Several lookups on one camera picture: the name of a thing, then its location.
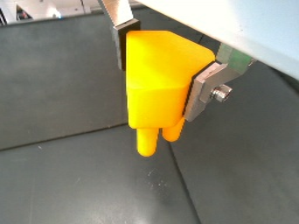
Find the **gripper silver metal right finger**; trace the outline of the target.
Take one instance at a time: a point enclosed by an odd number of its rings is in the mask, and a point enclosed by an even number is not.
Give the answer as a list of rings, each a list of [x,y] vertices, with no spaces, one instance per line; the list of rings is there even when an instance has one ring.
[[[255,59],[221,43],[216,59],[195,74],[183,111],[191,122],[203,112],[212,99],[224,102],[232,91],[225,85],[245,73]]]

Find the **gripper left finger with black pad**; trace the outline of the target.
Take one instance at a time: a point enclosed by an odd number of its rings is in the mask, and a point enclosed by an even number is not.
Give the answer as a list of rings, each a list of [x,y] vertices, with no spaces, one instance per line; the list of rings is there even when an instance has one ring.
[[[119,68],[127,70],[127,33],[140,30],[140,21],[133,18],[128,0],[97,0],[109,18],[112,37],[116,43]]]

